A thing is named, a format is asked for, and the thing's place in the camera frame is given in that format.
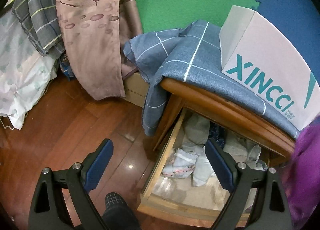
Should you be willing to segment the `blue checked cloth cover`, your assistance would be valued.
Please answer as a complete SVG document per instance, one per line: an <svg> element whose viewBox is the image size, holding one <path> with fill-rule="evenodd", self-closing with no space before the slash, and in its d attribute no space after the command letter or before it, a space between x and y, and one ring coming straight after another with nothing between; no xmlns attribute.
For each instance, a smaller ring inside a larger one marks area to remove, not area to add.
<svg viewBox="0 0 320 230"><path fill-rule="evenodd" d="M300 132L270 104L221 72L220 28L204 20L185 28L138 35L124 45L124 56L138 68L149 84L142 113L147 136L157 130L170 94L160 83L163 78L213 92L254 112L292 138Z"/></svg>

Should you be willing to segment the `wooden nightstand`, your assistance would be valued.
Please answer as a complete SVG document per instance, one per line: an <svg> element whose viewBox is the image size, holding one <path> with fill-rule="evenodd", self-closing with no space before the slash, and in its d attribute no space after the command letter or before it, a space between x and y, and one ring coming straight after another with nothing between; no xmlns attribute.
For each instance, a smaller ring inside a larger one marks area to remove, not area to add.
<svg viewBox="0 0 320 230"><path fill-rule="evenodd" d="M274 152L272 166L290 159L295 140L264 118L215 93L172 78L164 78L160 87L171 95L153 137L153 151L159 149L181 110L186 108Z"/></svg>

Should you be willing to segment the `blue foam mat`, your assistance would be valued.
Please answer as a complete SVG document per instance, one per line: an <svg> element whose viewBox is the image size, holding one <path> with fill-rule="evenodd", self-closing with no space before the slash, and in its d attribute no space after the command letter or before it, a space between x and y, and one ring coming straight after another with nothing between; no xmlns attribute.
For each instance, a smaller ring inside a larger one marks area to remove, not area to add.
<svg viewBox="0 0 320 230"><path fill-rule="evenodd" d="M298 50L319 81L319 12L311 0L255 0L255 10Z"/></svg>

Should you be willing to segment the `grey underwear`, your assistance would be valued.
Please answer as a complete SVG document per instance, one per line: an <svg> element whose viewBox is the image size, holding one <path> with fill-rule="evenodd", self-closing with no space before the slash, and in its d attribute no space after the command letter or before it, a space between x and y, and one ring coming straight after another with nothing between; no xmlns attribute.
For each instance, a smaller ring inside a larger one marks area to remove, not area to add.
<svg viewBox="0 0 320 230"><path fill-rule="evenodd" d="M184 132L189 141L196 145L205 144L210 130L210 121L199 114L192 114L184 123Z"/></svg>

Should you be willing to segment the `navy speckled underwear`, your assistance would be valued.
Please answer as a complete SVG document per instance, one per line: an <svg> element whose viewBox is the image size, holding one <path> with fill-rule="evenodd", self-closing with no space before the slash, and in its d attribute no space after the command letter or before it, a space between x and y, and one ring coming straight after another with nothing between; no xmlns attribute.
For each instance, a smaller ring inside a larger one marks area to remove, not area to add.
<svg viewBox="0 0 320 230"><path fill-rule="evenodd" d="M227 137L227 130L213 122L210 122L208 139L214 139L215 142L223 149Z"/></svg>

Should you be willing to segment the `cardboard box on floor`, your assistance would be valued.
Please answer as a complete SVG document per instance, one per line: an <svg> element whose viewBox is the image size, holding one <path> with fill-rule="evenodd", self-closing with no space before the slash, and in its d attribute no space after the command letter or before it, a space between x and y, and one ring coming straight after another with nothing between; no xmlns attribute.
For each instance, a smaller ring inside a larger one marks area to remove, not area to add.
<svg viewBox="0 0 320 230"><path fill-rule="evenodd" d="M135 72L130 77L127 77L123 83L125 89L125 97L123 99L142 108L149 84L141 77L139 72Z"/></svg>

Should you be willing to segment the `white patterned bedding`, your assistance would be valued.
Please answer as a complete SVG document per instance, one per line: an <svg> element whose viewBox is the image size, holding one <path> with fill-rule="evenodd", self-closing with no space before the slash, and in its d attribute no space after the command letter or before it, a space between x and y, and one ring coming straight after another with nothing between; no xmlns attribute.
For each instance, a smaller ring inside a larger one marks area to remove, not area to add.
<svg viewBox="0 0 320 230"><path fill-rule="evenodd" d="M42 56L8 9L1 16L1 116L15 129L23 127L25 115L56 77L56 57Z"/></svg>

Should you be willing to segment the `plaid slipper foot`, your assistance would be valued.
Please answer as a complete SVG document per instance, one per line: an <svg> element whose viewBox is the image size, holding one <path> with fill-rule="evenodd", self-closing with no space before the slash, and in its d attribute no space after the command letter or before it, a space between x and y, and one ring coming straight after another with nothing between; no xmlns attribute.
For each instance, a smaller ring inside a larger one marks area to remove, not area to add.
<svg viewBox="0 0 320 230"><path fill-rule="evenodd" d="M105 196L105 211L104 214L120 214L123 211L128 211L130 208L121 195L116 192L110 192Z"/></svg>

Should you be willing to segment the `white XINCCI shoe box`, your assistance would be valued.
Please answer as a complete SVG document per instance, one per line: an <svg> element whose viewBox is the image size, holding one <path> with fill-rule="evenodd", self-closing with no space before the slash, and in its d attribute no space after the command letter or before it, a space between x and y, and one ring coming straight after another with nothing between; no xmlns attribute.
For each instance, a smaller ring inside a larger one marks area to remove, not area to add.
<svg viewBox="0 0 320 230"><path fill-rule="evenodd" d="M298 50L266 18L233 5L220 30L221 71L298 130L319 116L319 84Z"/></svg>

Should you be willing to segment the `pink floral curtain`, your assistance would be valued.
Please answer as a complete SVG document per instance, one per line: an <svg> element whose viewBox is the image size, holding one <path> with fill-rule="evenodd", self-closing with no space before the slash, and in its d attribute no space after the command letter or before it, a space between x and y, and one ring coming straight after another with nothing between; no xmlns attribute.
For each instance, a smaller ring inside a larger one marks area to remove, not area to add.
<svg viewBox="0 0 320 230"><path fill-rule="evenodd" d="M56 0L63 43L73 73L95 99L123 97L120 0Z"/></svg>

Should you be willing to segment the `grey plaid blanket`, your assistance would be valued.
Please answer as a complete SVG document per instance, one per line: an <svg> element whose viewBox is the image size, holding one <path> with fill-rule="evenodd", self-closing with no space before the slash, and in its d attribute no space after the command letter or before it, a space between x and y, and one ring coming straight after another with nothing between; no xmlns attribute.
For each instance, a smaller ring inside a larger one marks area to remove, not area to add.
<svg viewBox="0 0 320 230"><path fill-rule="evenodd" d="M56 0L15 0L12 13L40 55L60 58L65 46L56 12Z"/></svg>

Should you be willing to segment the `purple underwear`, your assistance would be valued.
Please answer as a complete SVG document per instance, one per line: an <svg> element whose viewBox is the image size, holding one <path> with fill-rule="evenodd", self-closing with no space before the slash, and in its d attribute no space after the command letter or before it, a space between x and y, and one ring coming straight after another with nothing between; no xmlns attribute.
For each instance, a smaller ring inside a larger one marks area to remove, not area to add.
<svg viewBox="0 0 320 230"><path fill-rule="evenodd" d="M282 182L293 229L302 229L319 204L319 122L300 133Z"/></svg>

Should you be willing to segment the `brown satin curtain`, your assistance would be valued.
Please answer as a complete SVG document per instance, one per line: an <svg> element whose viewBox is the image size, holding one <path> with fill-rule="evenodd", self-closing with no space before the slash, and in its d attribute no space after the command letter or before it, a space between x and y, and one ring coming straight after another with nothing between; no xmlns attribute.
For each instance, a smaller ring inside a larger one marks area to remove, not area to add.
<svg viewBox="0 0 320 230"><path fill-rule="evenodd" d="M121 75L125 80L136 72L136 66L123 54L124 45L127 41L143 33L142 23L137 8L136 0L120 0L119 13L119 38L121 53Z"/></svg>

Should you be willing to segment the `white pink floral underwear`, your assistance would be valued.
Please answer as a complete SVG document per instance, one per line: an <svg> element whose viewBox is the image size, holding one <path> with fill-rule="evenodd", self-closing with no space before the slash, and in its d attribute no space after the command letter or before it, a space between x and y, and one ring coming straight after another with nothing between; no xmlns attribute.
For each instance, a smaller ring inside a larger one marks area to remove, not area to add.
<svg viewBox="0 0 320 230"><path fill-rule="evenodd" d="M195 169L197 157L193 152L186 152L181 148L176 149L163 167L162 175L177 179L187 178Z"/></svg>

